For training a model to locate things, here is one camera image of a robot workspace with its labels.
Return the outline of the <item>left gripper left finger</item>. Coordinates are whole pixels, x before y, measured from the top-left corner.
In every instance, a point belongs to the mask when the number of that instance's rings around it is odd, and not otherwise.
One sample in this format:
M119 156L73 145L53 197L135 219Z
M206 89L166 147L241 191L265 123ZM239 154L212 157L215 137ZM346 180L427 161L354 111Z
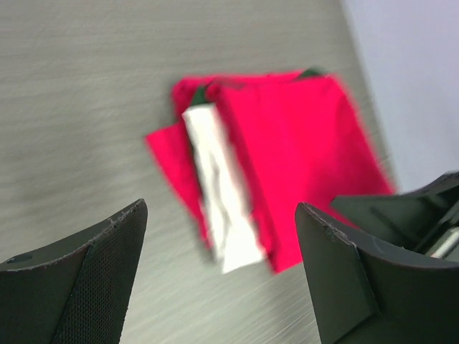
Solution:
M119 343L146 232L139 199L1 263L1 342Z

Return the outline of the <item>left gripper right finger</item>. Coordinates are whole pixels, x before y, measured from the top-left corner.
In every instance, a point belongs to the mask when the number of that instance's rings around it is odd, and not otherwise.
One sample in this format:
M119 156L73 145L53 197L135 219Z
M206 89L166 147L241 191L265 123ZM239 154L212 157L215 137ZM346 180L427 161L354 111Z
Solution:
M322 343L456 343L458 264L411 252L310 204L295 211Z

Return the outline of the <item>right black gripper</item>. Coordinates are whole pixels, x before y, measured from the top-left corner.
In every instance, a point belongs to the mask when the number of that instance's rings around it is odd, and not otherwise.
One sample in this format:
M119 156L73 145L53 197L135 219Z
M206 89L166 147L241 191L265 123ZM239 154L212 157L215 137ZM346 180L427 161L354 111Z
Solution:
M366 233L425 254L458 226L458 173L445 173L408 193L337 196L331 207Z

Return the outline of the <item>white printed t-shirt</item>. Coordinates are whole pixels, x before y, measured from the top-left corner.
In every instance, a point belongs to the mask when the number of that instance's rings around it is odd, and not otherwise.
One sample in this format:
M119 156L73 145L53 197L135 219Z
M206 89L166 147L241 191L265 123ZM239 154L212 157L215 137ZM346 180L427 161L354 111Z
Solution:
M263 261L266 253L252 220L245 177L216 106L192 105L183 117L194 148L213 253L222 273Z

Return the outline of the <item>crimson red polo shirt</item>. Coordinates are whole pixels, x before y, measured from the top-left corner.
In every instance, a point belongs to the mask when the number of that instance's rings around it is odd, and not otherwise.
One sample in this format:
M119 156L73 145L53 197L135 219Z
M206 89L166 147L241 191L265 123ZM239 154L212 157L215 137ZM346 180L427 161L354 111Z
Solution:
M274 272L302 260L294 219L300 202L330 213L337 196L393 192L358 112L334 76L219 80L206 94L236 147Z

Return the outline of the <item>red t-shirt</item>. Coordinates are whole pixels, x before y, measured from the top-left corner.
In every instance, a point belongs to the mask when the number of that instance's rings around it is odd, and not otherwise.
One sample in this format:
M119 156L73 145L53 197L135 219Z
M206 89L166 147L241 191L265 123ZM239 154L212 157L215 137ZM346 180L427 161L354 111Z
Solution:
M196 221L200 237L207 248L210 248L212 244L209 240L207 222L200 206L202 192L182 114L191 105L191 99L198 87L218 77L219 75L188 76L178 81L171 91L176 122L149 133L145 138L146 146L156 159L165 179Z

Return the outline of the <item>dark green t-shirt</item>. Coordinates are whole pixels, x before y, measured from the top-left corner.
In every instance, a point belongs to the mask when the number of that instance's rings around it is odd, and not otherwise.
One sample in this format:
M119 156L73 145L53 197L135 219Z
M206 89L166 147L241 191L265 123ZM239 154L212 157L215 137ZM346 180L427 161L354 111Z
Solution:
M288 78L287 75L266 75L263 77L218 77L217 81L227 83L230 86L241 87L243 85L248 85L249 83L261 83L261 82L274 82L274 81L296 81L302 80L309 77L322 77L327 74L327 71L319 67L310 67L295 78ZM196 105L208 104L210 101L207 99L206 91L207 88L213 83L209 81L208 83L200 84L192 93L188 107L193 107Z

